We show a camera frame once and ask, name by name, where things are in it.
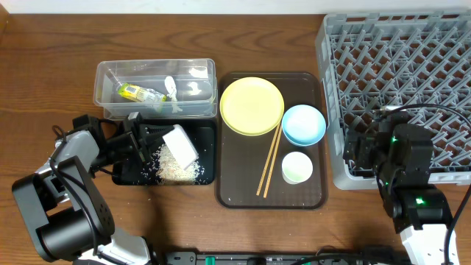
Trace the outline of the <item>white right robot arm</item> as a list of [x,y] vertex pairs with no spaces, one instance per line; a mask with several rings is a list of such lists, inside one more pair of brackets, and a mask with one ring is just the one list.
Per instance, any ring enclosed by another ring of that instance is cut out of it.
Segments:
[[371,133],[349,130],[343,158],[372,170],[383,208],[412,264],[458,264],[449,204],[429,182],[431,132],[409,119],[405,111],[389,112]]

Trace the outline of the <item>pink rice bowl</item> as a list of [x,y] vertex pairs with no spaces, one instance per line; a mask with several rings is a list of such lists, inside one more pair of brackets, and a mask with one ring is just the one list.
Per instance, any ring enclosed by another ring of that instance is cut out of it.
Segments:
[[188,137],[187,133],[178,124],[163,136],[166,146],[175,158],[178,165],[186,170],[193,162],[195,162],[199,154]]

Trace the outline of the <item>white wrapper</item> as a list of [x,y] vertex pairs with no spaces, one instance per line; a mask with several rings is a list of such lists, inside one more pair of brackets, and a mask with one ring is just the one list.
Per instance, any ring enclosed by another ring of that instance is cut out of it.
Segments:
[[177,103],[177,86],[172,76],[167,76],[164,80],[167,90],[167,97],[169,98],[172,106],[172,113],[182,112],[183,109]]

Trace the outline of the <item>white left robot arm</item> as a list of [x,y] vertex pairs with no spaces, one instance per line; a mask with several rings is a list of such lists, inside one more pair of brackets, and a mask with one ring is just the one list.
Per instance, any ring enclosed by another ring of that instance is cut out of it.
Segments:
[[140,113],[115,123],[106,138],[107,119],[83,115],[72,130],[54,125],[54,151],[34,173],[13,183],[12,193],[38,255],[73,264],[160,264],[143,236],[115,226],[93,182],[106,166],[128,162],[139,173],[174,126],[147,124]]

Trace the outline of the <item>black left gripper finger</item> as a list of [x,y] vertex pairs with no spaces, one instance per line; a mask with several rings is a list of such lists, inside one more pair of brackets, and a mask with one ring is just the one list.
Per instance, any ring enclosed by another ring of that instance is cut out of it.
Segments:
[[143,144],[143,146],[141,147],[143,161],[152,161],[156,151],[158,151],[164,144],[164,140],[156,140],[152,143]]
[[139,130],[143,139],[158,139],[174,129],[173,125],[140,124]]

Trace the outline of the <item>pale green cup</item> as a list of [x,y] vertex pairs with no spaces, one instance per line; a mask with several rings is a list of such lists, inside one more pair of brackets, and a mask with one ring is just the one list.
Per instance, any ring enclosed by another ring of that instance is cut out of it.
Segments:
[[283,179],[292,185],[305,182],[314,171],[311,159],[302,152],[288,153],[281,166]]

